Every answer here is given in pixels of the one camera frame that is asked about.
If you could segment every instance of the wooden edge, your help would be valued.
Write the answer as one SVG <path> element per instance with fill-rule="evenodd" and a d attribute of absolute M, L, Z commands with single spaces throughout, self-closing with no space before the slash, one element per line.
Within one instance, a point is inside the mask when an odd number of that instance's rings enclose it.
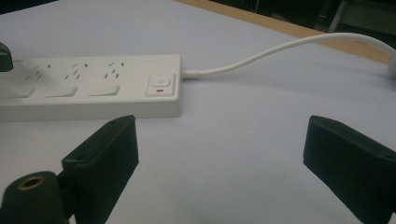
<path fill-rule="evenodd" d="M 224 6 L 222 4 L 211 2 L 208 0 L 176 0 L 176 1 L 193 7 L 199 7 L 205 10 L 216 12 L 241 21 L 247 21 L 298 38 L 307 37 L 311 35 L 324 34 L 320 31 L 312 30 L 285 21 L 279 21 L 270 17 L 245 11 L 239 8 Z M 380 63 L 389 63 L 389 59 L 390 59 L 388 54 L 384 53 L 382 50 L 357 41 L 336 40 L 336 41 L 321 42 L 319 44 L 331 49 L 337 49 L 349 54 L 356 55 L 358 57 L 370 59 Z"/>

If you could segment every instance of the white table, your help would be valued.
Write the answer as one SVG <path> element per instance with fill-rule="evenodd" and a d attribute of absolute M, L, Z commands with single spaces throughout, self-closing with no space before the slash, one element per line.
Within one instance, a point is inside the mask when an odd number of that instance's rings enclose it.
<path fill-rule="evenodd" d="M 177 53 L 190 69 L 293 39 L 172 0 L 62 0 L 1 15 L 0 31 L 14 59 Z M 359 223 L 303 165 L 308 119 L 395 149 L 395 96 L 384 64 L 315 44 L 186 80 L 181 117 L 136 121 L 140 164 L 107 223 Z M 106 122 L 0 123 L 0 191 L 61 172 Z"/>

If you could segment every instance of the power switch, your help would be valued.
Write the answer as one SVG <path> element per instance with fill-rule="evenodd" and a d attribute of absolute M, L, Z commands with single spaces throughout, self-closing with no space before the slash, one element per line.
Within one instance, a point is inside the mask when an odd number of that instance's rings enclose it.
<path fill-rule="evenodd" d="M 172 96 L 175 91 L 175 75 L 151 75 L 146 96 Z"/>

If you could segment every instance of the socket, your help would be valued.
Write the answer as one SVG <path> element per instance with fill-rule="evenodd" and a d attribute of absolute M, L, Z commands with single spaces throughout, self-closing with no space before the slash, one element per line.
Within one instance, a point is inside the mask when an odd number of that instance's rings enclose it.
<path fill-rule="evenodd" d="M 32 58 L 0 73 L 0 121 L 178 117 L 180 55 Z"/>

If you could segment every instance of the white cable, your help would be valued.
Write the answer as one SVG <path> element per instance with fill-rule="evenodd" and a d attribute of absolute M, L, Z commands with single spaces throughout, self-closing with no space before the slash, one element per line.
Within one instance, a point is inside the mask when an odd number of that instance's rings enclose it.
<path fill-rule="evenodd" d="M 325 40 L 354 40 L 354 41 L 360 41 L 365 44 L 372 45 L 374 47 L 377 47 L 378 49 L 383 50 L 385 53 L 387 53 L 390 56 L 391 60 L 389 62 L 389 68 L 394 66 L 394 64 L 392 64 L 392 62 L 394 62 L 394 60 L 392 60 L 392 59 L 396 59 L 396 49 L 393 49 L 391 46 L 387 45 L 386 43 L 384 43 L 378 39 L 372 38 L 368 35 L 336 33 L 336 34 L 314 35 L 314 36 L 309 36 L 306 38 L 290 41 L 289 43 L 282 44 L 282 45 L 276 46 L 274 48 L 265 50 L 265 51 L 258 53 L 256 55 L 253 55 L 241 62 L 233 63 L 228 66 L 221 67 L 221 68 L 215 68 L 215 69 L 210 69 L 210 70 L 205 70 L 205 71 L 184 70 L 183 78 L 207 77 L 207 76 L 213 76 L 216 74 L 228 72 L 228 71 L 234 70 L 236 68 L 242 67 L 244 65 L 247 65 L 248 63 L 257 61 L 260 58 L 263 58 L 270 54 L 279 52 L 283 49 L 289 49 L 289 48 L 293 48 L 293 47 L 300 46 L 303 44 L 318 42 L 318 41 L 325 41 Z"/>

